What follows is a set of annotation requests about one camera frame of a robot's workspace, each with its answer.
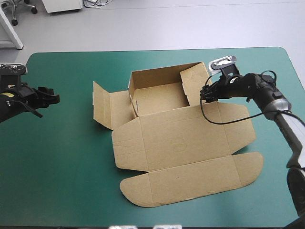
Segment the chair wheel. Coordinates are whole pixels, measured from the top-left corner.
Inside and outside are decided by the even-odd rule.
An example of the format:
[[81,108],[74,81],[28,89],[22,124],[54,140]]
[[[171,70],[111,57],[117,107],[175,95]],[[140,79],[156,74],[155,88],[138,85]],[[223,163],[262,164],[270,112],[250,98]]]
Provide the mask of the chair wheel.
[[31,9],[32,14],[36,14],[38,11],[36,8]]
[[18,25],[18,21],[16,19],[11,20],[12,25]]

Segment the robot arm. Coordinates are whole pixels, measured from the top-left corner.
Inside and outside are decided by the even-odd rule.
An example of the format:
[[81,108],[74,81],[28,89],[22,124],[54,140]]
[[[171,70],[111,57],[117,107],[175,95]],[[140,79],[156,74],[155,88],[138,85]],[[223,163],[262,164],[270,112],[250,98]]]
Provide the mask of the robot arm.
[[222,75],[212,85],[203,86],[201,101],[210,103],[218,99],[245,97],[246,101],[250,102],[253,99],[262,114],[268,120],[276,122],[293,152],[287,163],[289,168],[287,183],[296,211],[300,217],[303,217],[305,213],[305,152],[303,150],[305,123],[291,113],[291,104],[276,87],[276,74],[273,71],[269,72],[274,77],[265,74],[266,72],[248,73],[242,76],[235,62],[236,57],[226,56],[209,63],[211,75],[217,73]]
[[22,112],[32,112],[41,118],[36,109],[59,103],[59,95],[54,95],[53,89],[34,89],[22,83],[21,75],[26,73],[22,64],[0,63],[0,123]]

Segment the unfolded cardboard box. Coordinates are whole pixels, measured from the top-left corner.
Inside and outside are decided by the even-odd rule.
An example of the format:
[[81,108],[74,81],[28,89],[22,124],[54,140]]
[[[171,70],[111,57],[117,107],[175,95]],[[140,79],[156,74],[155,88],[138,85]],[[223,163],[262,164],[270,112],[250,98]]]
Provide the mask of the unfolded cardboard box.
[[[116,166],[148,173],[124,179],[134,204],[156,207],[244,187],[258,177],[258,152],[232,155],[255,140],[251,120],[207,122],[199,106],[208,78],[202,62],[132,72],[128,91],[93,82],[94,119],[114,130]],[[204,104],[217,122],[248,116],[243,105]]]

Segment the green table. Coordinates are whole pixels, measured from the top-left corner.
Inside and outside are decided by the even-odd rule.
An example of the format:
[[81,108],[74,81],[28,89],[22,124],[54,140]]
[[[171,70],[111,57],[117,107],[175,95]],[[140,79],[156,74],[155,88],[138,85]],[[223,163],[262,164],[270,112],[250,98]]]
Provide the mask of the green table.
[[[157,208],[141,208],[120,192],[111,131],[92,119],[92,81],[109,92],[126,90],[130,72],[233,54],[242,74],[274,70],[277,85],[305,119],[304,90],[285,50],[245,48],[141,52],[36,53],[27,63],[30,86],[54,88],[61,102],[0,124],[0,225],[108,226],[175,223],[184,226],[284,226],[297,218],[286,185],[291,150],[275,123],[253,119],[264,168],[251,185]],[[226,102],[246,104],[244,98]]]

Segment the chair base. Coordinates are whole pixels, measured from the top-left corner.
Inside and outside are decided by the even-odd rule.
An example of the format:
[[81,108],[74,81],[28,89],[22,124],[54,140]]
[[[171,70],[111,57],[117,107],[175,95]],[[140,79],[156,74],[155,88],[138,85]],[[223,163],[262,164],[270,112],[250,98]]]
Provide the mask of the chair base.
[[11,9],[11,14],[12,14],[12,17],[13,17],[12,20],[11,20],[12,25],[17,25],[18,24],[18,21],[17,21],[17,18],[16,18],[16,9],[19,6],[30,8],[32,14],[37,13],[36,6],[29,5],[30,0],[24,0],[24,3],[22,3],[21,1],[22,0],[7,0],[7,1],[4,1],[1,4],[1,7],[2,7],[3,10]]

